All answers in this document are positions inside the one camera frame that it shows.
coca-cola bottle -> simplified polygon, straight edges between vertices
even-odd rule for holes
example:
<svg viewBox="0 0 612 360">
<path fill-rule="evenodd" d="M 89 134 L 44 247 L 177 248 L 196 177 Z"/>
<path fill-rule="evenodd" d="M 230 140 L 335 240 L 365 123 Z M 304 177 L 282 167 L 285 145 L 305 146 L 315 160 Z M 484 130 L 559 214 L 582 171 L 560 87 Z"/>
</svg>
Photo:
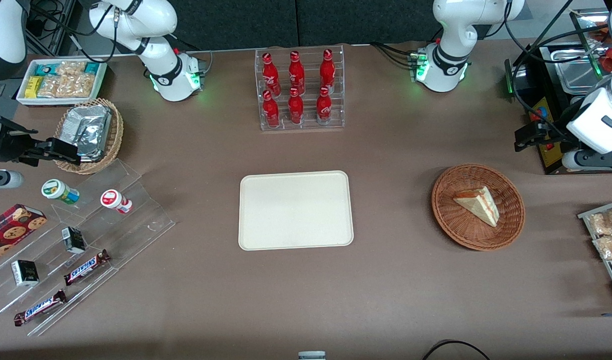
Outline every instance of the coca-cola bottle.
<svg viewBox="0 0 612 360">
<path fill-rule="evenodd" d="M 272 99 L 272 94 L 269 90 L 264 90 L 264 116 L 268 126 L 271 128 L 279 127 L 279 107 L 277 102 Z"/>
<path fill-rule="evenodd" d="M 269 53 L 266 52 L 262 55 L 262 61 L 264 62 L 264 81 L 272 97 L 276 98 L 281 94 L 279 71 L 277 71 L 277 67 L 272 63 L 272 56 Z"/>
<path fill-rule="evenodd" d="M 328 88 L 328 94 L 335 92 L 335 63 L 333 63 L 333 51 L 324 50 L 324 62 L 319 67 L 321 86 Z"/>
<path fill-rule="evenodd" d="M 328 125 L 330 123 L 330 110 L 333 107 L 333 101 L 328 96 L 328 88 L 322 86 L 319 89 L 319 98 L 317 99 L 317 123 L 319 125 Z"/>
<path fill-rule="evenodd" d="M 290 74 L 290 86 L 296 86 L 299 90 L 299 95 L 303 95 L 306 92 L 306 71 L 301 61 L 299 61 L 299 52 L 297 51 L 290 52 L 288 73 Z"/>
<path fill-rule="evenodd" d="M 290 109 L 290 121 L 299 125 L 303 121 L 304 102 L 299 96 L 299 89 L 295 86 L 290 88 L 290 98 L 288 99 L 288 109 Z"/>
</svg>

round wicker basket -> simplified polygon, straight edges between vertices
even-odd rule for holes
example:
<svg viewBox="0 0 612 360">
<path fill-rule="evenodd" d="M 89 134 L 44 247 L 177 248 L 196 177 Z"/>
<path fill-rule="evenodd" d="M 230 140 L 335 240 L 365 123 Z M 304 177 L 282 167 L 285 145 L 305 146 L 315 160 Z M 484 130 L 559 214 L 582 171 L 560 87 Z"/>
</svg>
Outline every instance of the round wicker basket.
<svg viewBox="0 0 612 360">
<path fill-rule="evenodd" d="M 79 165 L 70 164 L 65 161 L 55 161 L 61 170 L 68 171 L 70 173 L 79 173 L 80 175 L 89 175 L 91 173 L 94 174 L 107 167 L 112 160 L 115 160 L 117 153 L 119 153 L 121 137 L 123 136 L 123 120 L 121 119 L 121 114 L 110 101 L 103 98 L 96 98 L 95 100 L 86 101 L 85 103 L 75 105 L 75 107 L 91 107 L 92 105 L 105 105 L 112 111 L 110 129 L 108 130 L 104 148 L 105 155 L 98 162 L 82 162 Z M 68 114 L 68 112 L 61 117 L 61 121 L 59 122 L 59 125 L 57 125 L 57 130 L 55 131 L 56 138 L 59 137 L 59 133 L 61 133 L 61 127 L 66 119 L 66 114 Z"/>
<path fill-rule="evenodd" d="M 460 191 L 486 186 L 499 209 L 492 227 L 453 200 Z M 466 248 L 492 251 L 511 244 L 523 230 L 526 210 L 512 182 L 499 171 L 481 164 L 461 164 L 446 170 L 432 189 L 432 210 L 449 237 Z"/>
</svg>

metal tray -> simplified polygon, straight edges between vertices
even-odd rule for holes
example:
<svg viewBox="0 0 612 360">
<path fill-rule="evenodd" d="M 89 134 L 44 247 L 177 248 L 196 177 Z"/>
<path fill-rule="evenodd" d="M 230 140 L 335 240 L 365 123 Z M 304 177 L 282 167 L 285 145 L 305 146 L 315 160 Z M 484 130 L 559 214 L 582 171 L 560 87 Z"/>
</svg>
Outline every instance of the metal tray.
<svg viewBox="0 0 612 360">
<path fill-rule="evenodd" d="M 564 91 L 571 95 L 586 95 L 599 82 L 595 68 L 581 48 L 555 50 L 550 54 L 552 60 L 567 60 L 582 57 L 568 63 L 556 63 L 557 75 Z"/>
</svg>

clear acrylic stand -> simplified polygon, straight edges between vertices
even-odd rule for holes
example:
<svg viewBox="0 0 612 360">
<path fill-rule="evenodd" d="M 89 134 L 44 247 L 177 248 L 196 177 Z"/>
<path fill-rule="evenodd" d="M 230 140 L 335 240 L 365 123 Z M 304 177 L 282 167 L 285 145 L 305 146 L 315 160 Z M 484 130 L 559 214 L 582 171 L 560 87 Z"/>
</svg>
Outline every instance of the clear acrylic stand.
<svg viewBox="0 0 612 360">
<path fill-rule="evenodd" d="M 97 182 L 91 183 L 87 180 L 77 186 L 82 196 L 80 199 L 84 200 L 82 206 L 73 208 L 73 212 L 68 212 L 67 207 L 56 205 L 56 210 L 60 210 L 64 216 L 62 222 L 43 234 L 38 239 L 41 241 L 32 242 L 0 266 L 0 314 L 10 317 L 11 326 L 16 313 L 24 312 L 54 295 L 57 290 L 64 289 L 68 303 L 58 306 L 48 314 L 36 316 L 20 330 L 28 336 L 41 335 L 129 260 L 175 225 L 161 205 L 150 198 L 148 192 L 137 181 L 139 175 L 128 176 L 130 173 L 125 171 L 126 176 L 119 176 L 118 174 L 124 170 L 132 169 L 120 161 L 118 164 L 117 167 L 104 169 L 94 175 Z M 104 177 L 105 171 L 112 173 L 109 173 L 109 177 Z M 106 181 L 110 178 L 117 183 L 110 185 Z M 100 185 L 98 183 L 100 181 L 104 181 L 105 184 Z M 128 214 L 123 215 L 116 210 L 101 206 L 99 196 L 110 188 L 121 191 L 126 198 L 132 200 L 133 208 Z M 95 199 L 98 206 L 92 201 L 86 202 L 88 198 Z M 78 228 L 82 232 L 87 245 L 84 253 L 75 254 L 66 251 L 61 241 L 61 229 L 66 226 Z M 66 287 L 63 276 L 103 249 L 107 250 L 111 260 L 94 269 L 84 279 Z M 35 262 L 40 276 L 39 284 L 34 287 L 15 285 L 10 262 L 20 259 Z"/>
<path fill-rule="evenodd" d="M 319 66 L 324 59 L 324 50 L 333 51 L 333 62 L 335 63 L 335 91 L 330 94 L 333 107 L 330 111 L 331 121 L 328 125 L 317 123 L 317 98 L 319 98 L 320 76 Z M 300 125 L 295 125 L 290 121 L 290 111 L 288 111 L 288 99 L 290 98 L 290 76 L 288 67 L 290 66 L 290 52 L 299 51 L 299 56 L 304 70 L 306 71 L 306 93 L 301 98 L 304 102 L 304 119 Z M 274 100 L 279 105 L 280 125 L 277 128 L 268 126 L 264 116 L 264 98 L 262 93 L 267 89 L 264 81 L 264 62 L 262 55 L 270 53 L 272 63 L 279 71 L 279 82 L 281 84 L 281 95 Z M 255 79 L 257 84 L 257 99 L 259 102 L 259 116 L 262 130 L 323 130 L 329 128 L 343 128 L 345 125 L 344 99 L 345 99 L 345 78 L 344 78 L 344 47 L 336 46 L 311 46 L 296 48 L 266 48 L 255 51 Z"/>
</svg>

aluminum foil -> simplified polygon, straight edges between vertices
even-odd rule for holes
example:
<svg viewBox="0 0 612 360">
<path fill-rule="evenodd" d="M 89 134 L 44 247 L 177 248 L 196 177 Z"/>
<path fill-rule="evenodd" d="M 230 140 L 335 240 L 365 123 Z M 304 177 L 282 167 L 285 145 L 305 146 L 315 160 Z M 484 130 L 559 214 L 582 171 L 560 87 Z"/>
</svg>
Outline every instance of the aluminum foil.
<svg viewBox="0 0 612 360">
<path fill-rule="evenodd" d="M 97 162 L 104 157 L 111 117 L 103 105 L 75 107 L 66 114 L 59 139 L 77 146 L 82 162 Z"/>
</svg>

